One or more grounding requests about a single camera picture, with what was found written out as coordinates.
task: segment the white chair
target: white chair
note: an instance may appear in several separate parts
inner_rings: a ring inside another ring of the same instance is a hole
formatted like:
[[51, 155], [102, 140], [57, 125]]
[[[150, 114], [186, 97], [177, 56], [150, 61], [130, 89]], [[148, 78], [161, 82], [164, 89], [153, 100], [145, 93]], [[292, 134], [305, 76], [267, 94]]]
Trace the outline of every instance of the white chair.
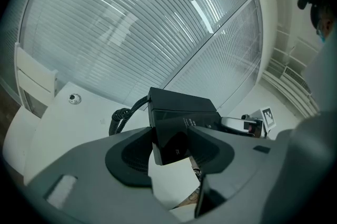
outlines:
[[21, 175], [24, 173], [26, 154], [40, 118], [31, 112], [26, 93], [49, 106], [56, 93], [57, 71], [50, 71], [15, 43], [14, 68], [22, 106], [16, 113], [5, 137], [3, 156]]

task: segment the round silver object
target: round silver object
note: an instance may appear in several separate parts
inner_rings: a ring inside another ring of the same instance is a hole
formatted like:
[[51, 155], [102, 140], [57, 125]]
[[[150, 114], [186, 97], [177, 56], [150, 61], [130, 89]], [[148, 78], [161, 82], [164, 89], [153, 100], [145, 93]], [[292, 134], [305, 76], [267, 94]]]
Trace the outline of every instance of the round silver object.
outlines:
[[79, 104], [81, 102], [82, 98], [79, 94], [70, 94], [69, 96], [69, 99], [68, 101], [71, 103], [71, 104]]

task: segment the wooden floor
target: wooden floor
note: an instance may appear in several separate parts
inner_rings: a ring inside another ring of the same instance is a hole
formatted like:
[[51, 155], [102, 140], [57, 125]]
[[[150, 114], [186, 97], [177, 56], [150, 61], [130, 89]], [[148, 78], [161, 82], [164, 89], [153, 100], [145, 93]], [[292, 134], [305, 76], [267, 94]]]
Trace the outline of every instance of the wooden floor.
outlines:
[[[0, 151], [4, 145], [7, 130], [16, 114], [19, 110], [20, 105], [13, 100], [8, 93], [0, 86]], [[23, 186], [23, 176], [16, 172], [13, 168], [5, 163], [9, 174], [12, 176], [13, 180]]]

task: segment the black cable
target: black cable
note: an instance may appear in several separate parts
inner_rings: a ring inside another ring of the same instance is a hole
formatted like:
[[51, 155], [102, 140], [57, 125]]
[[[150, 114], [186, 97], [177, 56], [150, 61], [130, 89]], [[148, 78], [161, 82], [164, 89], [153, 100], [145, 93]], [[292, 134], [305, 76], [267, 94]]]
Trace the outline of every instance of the black cable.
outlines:
[[138, 100], [131, 109], [128, 108], [122, 108], [117, 110], [111, 117], [111, 123], [109, 127], [109, 136], [114, 134], [119, 134], [127, 121], [132, 117], [132, 115], [144, 104], [149, 102], [150, 100], [147, 99], [147, 96], [141, 98]]

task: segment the chair backrest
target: chair backrest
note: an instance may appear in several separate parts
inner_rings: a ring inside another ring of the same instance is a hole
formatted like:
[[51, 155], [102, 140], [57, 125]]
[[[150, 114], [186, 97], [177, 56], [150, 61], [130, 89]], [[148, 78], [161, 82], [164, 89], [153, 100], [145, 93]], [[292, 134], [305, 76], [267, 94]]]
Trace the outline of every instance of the chair backrest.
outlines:
[[15, 43], [14, 50], [15, 76], [18, 92], [22, 104], [31, 110], [23, 91], [46, 106], [49, 106], [55, 97], [57, 71], [50, 71], [33, 59]]

